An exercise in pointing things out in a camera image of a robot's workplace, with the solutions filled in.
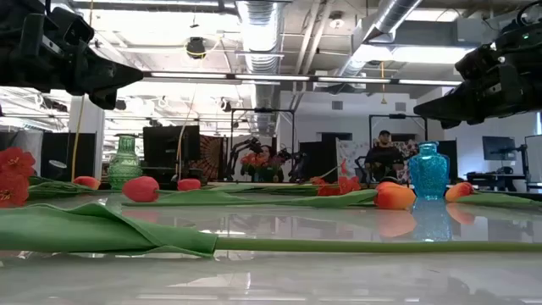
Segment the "long ceiling light strip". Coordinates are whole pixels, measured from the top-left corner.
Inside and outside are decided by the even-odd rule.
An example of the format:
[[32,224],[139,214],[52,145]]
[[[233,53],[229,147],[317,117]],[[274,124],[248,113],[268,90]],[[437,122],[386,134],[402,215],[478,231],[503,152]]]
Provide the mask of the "long ceiling light strip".
[[262,75],[233,73],[191,73],[191,72],[154,72],[144,71],[145,78],[178,79],[178,80],[261,80],[289,82],[325,82],[348,84],[380,84],[405,86],[458,86],[459,80],[421,80],[396,78],[340,77],[321,75]]

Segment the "black round lamp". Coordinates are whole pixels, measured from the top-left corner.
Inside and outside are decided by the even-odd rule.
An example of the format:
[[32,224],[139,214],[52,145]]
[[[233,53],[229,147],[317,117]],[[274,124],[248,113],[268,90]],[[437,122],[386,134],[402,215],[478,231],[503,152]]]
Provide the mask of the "black round lamp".
[[50,159],[47,163],[47,178],[51,180],[64,180],[68,173],[68,166],[58,160]]

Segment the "red artificial tulip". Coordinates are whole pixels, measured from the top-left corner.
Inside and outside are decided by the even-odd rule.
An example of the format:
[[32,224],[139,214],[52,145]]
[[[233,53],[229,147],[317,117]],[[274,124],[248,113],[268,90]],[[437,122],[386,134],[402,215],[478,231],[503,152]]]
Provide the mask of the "red artificial tulip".
[[203,185],[198,179],[187,178],[179,180],[178,191],[222,191],[226,193],[237,193],[243,191],[261,190],[265,186],[258,184],[222,183],[218,185]]
[[191,228],[126,218],[100,204],[0,209],[0,250],[138,255],[178,252],[210,258],[218,250],[261,252],[422,253],[542,252],[542,243],[310,241],[220,237]]
[[131,200],[129,206],[228,206],[291,205],[292,199],[261,200],[231,196],[222,191],[174,191],[160,198],[159,185],[151,177],[142,176],[126,182],[122,193]]

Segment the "dark monitor on stand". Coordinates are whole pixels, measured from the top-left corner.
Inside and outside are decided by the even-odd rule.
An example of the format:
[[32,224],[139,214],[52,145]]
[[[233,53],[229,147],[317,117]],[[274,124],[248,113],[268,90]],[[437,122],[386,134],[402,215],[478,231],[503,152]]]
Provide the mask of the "dark monitor on stand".
[[483,136],[483,152],[486,161],[515,161],[516,143],[513,137]]

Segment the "orange artificial tulip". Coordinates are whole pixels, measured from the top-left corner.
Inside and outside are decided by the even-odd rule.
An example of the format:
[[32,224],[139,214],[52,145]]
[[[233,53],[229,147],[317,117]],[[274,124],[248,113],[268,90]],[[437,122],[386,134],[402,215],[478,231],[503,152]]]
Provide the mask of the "orange artificial tulip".
[[291,204],[311,208],[349,208],[368,204],[382,209],[405,210],[415,201],[416,195],[410,188],[393,182],[383,182],[375,188],[361,189],[345,195],[292,199]]
[[494,191],[479,192],[468,182],[458,183],[445,193],[445,200],[493,208],[512,208],[523,210],[542,210],[542,201],[526,197],[517,197]]
[[88,187],[92,190],[98,190],[101,185],[101,181],[97,180],[92,176],[79,176],[73,180],[73,183],[76,185]]

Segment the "silver ribbed air duct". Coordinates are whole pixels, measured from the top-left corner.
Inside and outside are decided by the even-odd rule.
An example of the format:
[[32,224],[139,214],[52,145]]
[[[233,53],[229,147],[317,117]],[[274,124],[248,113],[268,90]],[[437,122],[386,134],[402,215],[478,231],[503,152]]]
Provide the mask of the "silver ribbed air duct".
[[[243,51],[256,55],[245,56],[249,74],[277,75],[280,58],[276,55],[283,29],[283,12],[287,4],[268,0],[235,1],[241,18]],[[254,108],[279,108],[279,85],[252,85],[251,102]],[[276,131],[278,113],[254,114],[255,132],[272,136]]]

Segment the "red small-blossom flower bunch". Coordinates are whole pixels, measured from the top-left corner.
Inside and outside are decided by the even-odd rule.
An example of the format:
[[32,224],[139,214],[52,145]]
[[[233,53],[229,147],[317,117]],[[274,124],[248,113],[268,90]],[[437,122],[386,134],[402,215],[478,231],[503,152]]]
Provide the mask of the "red small-blossom flower bunch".
[[333,170],[339,169],[340,175],[336,182],[328,183],[324,180],[331,170],[324,175],[314,176],[307,182],[302,182],[294,185],[281,185],[281,186],[260,186],[256,184],[228,184],[225,186],[216,186],[213,191],[225,191],[227,193],[242,193],[242,192],[254,192],[265,193],[274,195],[297,195],[297,196],[317,196],[317,197],[331,197],[345,195],[353,191],[360,191],[362,189],[357,177],[349,178],[346,175],[346,161],[343,160],[340,165],[333,168]]
[[0,208],[23,207],[28,200],[74,197],[93,193],[73,182],[50,180],[35,175],[35,159],[19,147],[0,151]]

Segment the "black background rig frame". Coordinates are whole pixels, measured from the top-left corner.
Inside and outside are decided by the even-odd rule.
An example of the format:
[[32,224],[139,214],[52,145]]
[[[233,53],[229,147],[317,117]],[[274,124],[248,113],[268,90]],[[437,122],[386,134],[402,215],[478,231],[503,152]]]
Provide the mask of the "black background rig frame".
[[[243,112],[244,114],[248,112],[253,112],[255,114],[276,114],[276,113],[289,113],[290,116],[285,116],[287,119],[290,118],[291,125],[291,149],[295,151],[295,138],[296,138],[296,115],[295,111],[291,109],[280,109],[280,108],[232,108],[230,112],[230,135],[227,137],[228,140],[228,156],[230,158],[230,149],[234,145],[234,115],[236,111]],[[226,180],[226,170],[224,171],[224,179]]]
[[427,141],[429,139],[429,122],[426,118],[419,115],[408,115],[408,114],[370,114],[368,116],[368,134],[370,140],[373,139],[373,119],[410,119],[414,122],[420,129],[423,130],[423,139]]

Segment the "patterned wall tapestry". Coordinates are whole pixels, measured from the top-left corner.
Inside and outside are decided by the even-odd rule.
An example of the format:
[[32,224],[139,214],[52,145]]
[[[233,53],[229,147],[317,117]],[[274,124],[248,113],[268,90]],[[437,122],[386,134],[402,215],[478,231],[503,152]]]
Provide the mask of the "patterned wall tapestry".
[[216,180],[222,173],[223,137],[200,135],[200,158],[190,161],[192,169],[200,169],[208,180]]

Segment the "person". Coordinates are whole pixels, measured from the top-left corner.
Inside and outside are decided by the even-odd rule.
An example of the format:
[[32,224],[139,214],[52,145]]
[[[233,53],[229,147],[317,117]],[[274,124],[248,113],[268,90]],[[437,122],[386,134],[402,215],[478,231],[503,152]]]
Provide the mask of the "person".
[[259,170],[259,180],[266,183],[279,183],[284,181],[282,166],[284,160],[279,157],[276,151],[269,145],[261,146],[260,157],[263,162]]
[[387,130],[379,132],[378,143],[369,149],[365,168],[376,181],[397,179],[397,172],[404,168],[402,153],[395,147]]

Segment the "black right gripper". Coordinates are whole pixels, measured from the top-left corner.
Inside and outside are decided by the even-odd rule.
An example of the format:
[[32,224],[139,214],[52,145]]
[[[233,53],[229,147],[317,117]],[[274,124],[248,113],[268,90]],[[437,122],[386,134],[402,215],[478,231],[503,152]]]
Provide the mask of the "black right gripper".
[[440,121],[443,130],[487,118],[542,111],[542,42],[498,51],[498,82],[487,88],[459,85],[443,97],[421,103],[414,113]]

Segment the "floral patterned panel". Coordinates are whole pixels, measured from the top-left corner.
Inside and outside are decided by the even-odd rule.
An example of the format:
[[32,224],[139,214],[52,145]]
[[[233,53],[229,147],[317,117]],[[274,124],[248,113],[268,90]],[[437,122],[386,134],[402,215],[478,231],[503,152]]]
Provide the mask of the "floral patterned panel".
[[[394,177],[402,184],[410,182],[408,160],[419,153],[418,143],[409,141],[393,141],[392,147],[402,157],[404,167],[395,172]],[[368,144],[357,141],[336,141],[337,160],[342,163],[346,161],[346,175],[357,177],[361,183],[369,182],[369,173],[364,167],[365,158],[368,154]]]

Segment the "dark background desk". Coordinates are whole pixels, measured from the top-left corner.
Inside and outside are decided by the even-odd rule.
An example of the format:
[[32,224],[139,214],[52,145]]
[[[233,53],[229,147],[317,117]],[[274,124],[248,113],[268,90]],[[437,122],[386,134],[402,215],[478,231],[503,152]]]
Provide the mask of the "dark background desk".
[[491,191],[517,191],[514,185],[515,180],[526,180],[524,174],[515,174],[513,168],[504,166],[494,172],[488,173],[467,173],[467,182],[473,186],[488,187]]

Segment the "background flower bouquet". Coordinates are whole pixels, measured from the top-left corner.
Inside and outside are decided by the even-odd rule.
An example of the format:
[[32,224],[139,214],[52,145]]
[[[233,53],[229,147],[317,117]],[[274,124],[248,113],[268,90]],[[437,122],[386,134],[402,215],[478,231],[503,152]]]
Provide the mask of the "background flower bouquet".
[[251,152],[241,159],[241,175],[249,175],[251,182],[278,183],[284,180],[283,159],[264,157]]

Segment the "green glass vase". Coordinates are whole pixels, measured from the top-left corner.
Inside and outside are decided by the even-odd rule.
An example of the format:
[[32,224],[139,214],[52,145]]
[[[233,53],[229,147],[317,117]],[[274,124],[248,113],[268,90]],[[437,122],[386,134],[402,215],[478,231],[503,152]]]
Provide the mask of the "green glass vase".
[[108,181],[113,190],[142,175],[140,159],[136,154],[136,135],[118,134],[118,149],[109,162]]

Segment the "black partition panel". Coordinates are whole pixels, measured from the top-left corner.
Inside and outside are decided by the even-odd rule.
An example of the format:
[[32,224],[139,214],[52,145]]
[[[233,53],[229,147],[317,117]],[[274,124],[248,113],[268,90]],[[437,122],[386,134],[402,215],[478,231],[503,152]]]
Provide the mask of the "black partition panel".
[[75,133],[45,133],[41,146],[41,177],[47,178],[47,163],[50,159],[58,160],[68,166],[68,173],[64,180],[72,181],[72,157],[75,154],[75,178],[79,176],[93,176],[96,154],[96,135],[93,133],[80,133],[77,149],[75,147]]
[[337,181],[335,141],[301,142],[299,150],[305,154],[301,172],[307,180],[312,177],[321,176],[332,170],[330,174],[324,177],[324,180],[328,183]]

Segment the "black computer monitor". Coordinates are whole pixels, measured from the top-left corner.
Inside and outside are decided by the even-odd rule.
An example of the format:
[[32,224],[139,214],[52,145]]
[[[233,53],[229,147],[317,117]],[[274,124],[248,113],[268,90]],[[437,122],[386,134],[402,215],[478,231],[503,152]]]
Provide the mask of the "black computer monitor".
[[198,125],[156,126],[143,128],[144,161],[151,167],[173,168],[181,161],[201,157],[200,128]]

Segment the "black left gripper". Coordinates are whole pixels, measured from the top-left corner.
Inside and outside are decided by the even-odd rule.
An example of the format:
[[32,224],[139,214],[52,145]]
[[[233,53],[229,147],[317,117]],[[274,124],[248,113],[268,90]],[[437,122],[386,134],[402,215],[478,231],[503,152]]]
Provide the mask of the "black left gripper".
[[84,42],[73,46],[61,41],[57,30],[50,25],[0,25],[0,86],[93,92],[92,103],[115,109],[116,89],[143,79],[140,69],[91,54]]

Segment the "blue textured glass vase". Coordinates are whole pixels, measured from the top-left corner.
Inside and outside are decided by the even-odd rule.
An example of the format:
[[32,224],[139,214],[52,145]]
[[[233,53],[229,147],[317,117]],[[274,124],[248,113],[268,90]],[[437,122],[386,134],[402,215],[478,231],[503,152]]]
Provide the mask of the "blue textured glass vase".
[[418,145],[419,152],[409,159],[411,183],[417,197],[440,200],[449,182],[449,158],[438,153],[437,141]]

